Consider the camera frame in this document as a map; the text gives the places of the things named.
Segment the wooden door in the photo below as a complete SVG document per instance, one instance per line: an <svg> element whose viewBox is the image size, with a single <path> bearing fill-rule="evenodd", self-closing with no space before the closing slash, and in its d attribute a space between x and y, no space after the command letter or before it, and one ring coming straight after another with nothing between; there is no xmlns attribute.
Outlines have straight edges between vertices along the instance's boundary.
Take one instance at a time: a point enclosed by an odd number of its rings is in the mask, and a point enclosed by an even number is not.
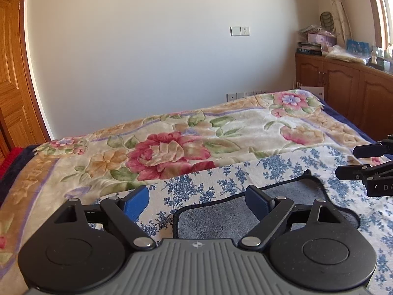
<svg viewBox="0 0 393 295"><path fill-rule="evenodd" d="M393 79L360 72L355 124L375 141L393 133Z"/></svg>
<svg viewBox="0 0 393 295"><path fill-rule="evenodd" d="M23 6L24 0L0 0L0 110L10 147L49 139L27 64Z"/></svg>
<svg viewBox="0 0 393 295"><path fill-rule="evenodd" d="M339 64L323 64L325 101L353 122L359 86L359 70Z"/></svg>
<svg viewBox="0 0 393 295"><path fill-rule="evenodd" d="M323 62L304 55L296 55L297 86L320 86Z"/></svg>

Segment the blue gripper pad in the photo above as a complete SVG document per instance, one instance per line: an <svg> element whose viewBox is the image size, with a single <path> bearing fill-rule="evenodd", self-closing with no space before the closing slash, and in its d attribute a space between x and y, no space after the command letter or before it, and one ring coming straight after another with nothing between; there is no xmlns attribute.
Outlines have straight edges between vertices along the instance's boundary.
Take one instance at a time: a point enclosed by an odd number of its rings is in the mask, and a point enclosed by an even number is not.
<svg viewBox="0 0 393 295"><path fill-rule="evenodd" d="M137 222L139 215L148 206L149 199L149 189L144 185L138 187L123 199L125 200L124 214L133 222Z"/></svg>
<svg viewBox="0 0 393 295"><path fill-rule="evenodd" d="M274 208L274 199L254 185L249 185L246 188L244 197L247 207L260 221Z"/></svg>

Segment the gray cloth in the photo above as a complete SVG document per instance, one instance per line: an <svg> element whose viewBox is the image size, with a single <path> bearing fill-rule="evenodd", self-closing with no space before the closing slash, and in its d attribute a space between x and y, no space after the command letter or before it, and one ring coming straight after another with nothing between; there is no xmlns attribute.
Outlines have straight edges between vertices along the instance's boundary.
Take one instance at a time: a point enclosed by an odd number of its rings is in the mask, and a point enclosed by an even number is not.
<svg viewBox="0 0 393 295"><path fill-rule="evenodd" d="M271 197L286 196L295 204L313 204L315 199L325 196L317 182L304 178L264 190ZM349 222L358 227L357 218L341 212ZM258 219L246 206L244 196L233 200L185 210L179 216L178 237L186 239L231 238L237 243L256 224ZM292 230L304 224L293 224Z"/></svg>

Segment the silver screw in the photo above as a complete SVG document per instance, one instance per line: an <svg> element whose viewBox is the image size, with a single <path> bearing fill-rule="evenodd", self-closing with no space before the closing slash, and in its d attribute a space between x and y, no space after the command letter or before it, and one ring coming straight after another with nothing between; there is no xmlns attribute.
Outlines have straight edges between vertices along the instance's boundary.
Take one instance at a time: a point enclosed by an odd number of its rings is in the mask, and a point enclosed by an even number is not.
<svg viewBox="0 0 393 295"><path fill-rule="evenodd" d="M256 247L261 244L261 240L255 236L243 237L241 242L244 246L248 246L248 247Z"/></svg>
<svg viewBox="0 0 393 295"><path fill-rule="evenodd" d="M141 248L150 247L153 243L154 241L150 237L137 237L134 239L134 245Z"/></svg>

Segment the white and blue floral cloth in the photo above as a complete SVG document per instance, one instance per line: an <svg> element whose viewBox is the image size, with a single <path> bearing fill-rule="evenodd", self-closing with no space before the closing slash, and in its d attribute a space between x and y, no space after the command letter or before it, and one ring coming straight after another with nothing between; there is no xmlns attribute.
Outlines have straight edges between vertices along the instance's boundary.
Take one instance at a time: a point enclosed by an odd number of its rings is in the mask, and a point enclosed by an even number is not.
<svg viewBox="0 0 393 295"><path fill-rule="evenodd" d="M335 205L359 215L359 231L378 257L368 289L375 295L393 295L393 198L368 197L360 181L339 181L335 169L350 163L359 162L339 148L325 146L171 178L149 186L149 205L138 224L159 243L164 237L172 237L173 214L184 206L224 199L243 192L250 184L263 187L290 180L309 169L321 180Z"/></svg>

